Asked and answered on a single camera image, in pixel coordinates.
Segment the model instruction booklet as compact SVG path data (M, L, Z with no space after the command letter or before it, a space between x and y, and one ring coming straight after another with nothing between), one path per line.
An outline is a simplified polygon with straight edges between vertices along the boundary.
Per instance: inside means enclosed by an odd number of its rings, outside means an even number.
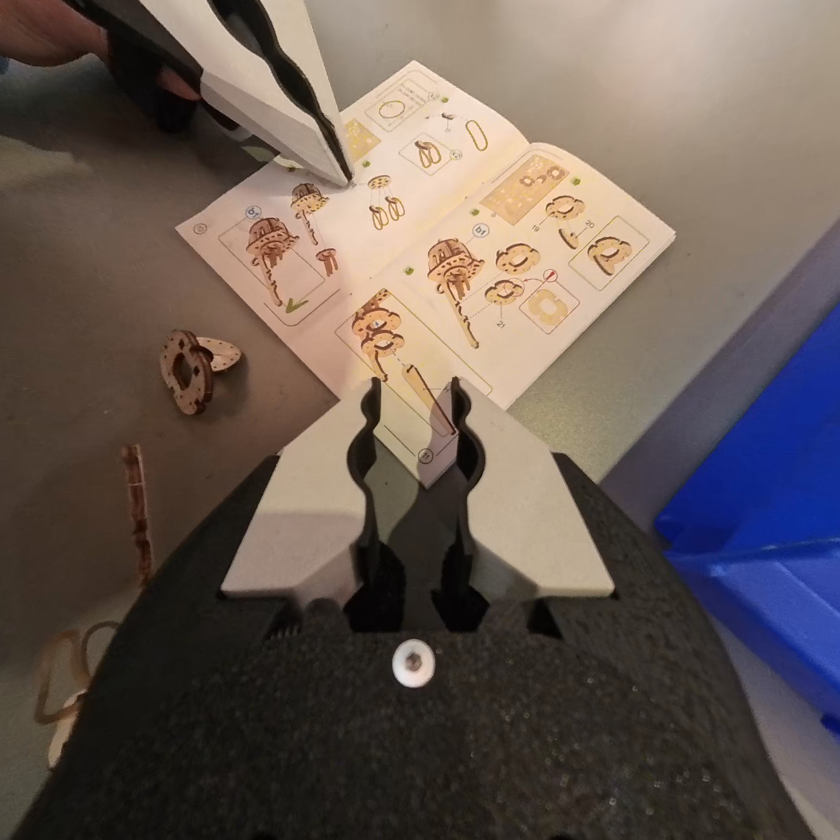
M568 151L417 62L342 113L353 183L271 162L176 228L423 486L455 461L450 384L507 409L676 238Z

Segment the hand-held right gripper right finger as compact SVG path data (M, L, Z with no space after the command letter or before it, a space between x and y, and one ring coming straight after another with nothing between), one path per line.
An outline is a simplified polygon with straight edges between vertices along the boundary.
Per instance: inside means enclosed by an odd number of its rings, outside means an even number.
M498 601L609 597L613 578L550 449L464 377L450 386L465 486L449 548L449 619Z

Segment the person's left hand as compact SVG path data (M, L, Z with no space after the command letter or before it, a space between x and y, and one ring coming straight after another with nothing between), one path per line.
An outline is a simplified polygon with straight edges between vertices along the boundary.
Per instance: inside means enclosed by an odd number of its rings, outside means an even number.
M110 70L105 30L61 1L2 1L1 55L32 67L59 67L91 55ZM201 100L173 70L162 70L159 82L182 98Z

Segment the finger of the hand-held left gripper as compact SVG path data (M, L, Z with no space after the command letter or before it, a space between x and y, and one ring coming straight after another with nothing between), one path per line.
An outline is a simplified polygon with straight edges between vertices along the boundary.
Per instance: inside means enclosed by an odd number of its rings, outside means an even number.
M203 70L204 101L277 153L326 182L346 186L315 119L282 78L294 66L277 46L263 2L231 2L247 36L237 37L218 2L141 2Z
M265 1L263 6L280 53L295 68L290 76L282 77L295 92L292 98L315 119L343 179L352 181L346 132L306 3Z

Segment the tan rubber band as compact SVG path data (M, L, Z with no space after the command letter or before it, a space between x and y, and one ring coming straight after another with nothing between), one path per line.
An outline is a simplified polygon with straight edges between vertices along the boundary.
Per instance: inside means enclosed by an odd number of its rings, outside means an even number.
M93 668L90 665L89 646L93 637L99 632L111 631L115 633L120 624L113 620L102 621L90 625L84 631L76 628L60 634L61 640L68 646L68 662L70 675L75 687L87 690L91 683Z
M49 699L49 690L51 686L51 677L54 666L56 665L60 649L62 645L66 645L57 633L47 639L43 646L42 653L38 664L38 690L35 702L34 720L42 726L46 726L52 712L47 709L47 701Z

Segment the wooden oval dotted piece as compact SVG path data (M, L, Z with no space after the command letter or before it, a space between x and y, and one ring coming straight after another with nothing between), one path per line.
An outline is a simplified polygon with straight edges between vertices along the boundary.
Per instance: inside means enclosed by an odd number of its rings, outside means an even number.
M230 342L208 337L196 337L196 340L214 375L229 370L242 359L241 350Z

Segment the wooden flower-shaped disc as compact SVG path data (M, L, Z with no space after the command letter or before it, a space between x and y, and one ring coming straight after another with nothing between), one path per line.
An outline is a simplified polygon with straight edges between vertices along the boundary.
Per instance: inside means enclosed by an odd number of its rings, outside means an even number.
M212 355L191 331L174 329L161 347L161 377L176 407L194 416L206 410L214 394Z

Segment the wooden toothed strip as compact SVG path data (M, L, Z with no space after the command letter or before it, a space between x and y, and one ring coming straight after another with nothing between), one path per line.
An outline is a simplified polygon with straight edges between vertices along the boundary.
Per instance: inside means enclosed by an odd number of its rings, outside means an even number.
M141 446L139 444L125 445L122 447L121 456L129 496L132 540L138 553L137 575L140 589L143 590L154 573L154 548Z

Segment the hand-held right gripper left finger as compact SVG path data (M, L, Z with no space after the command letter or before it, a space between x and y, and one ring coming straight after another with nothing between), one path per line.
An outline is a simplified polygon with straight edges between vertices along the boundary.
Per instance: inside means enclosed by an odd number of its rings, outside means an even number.
M382 383L361 385L298 435L278 460L224 577L230 599L286 597L303 608L317 600L340 607L377 553L371 489L373 432Z

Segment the blue plastic bin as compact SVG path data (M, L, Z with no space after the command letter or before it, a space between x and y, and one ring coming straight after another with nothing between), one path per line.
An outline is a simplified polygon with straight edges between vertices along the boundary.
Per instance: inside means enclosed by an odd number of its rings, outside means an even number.
M839 726L839 307L655 520L701 604Z

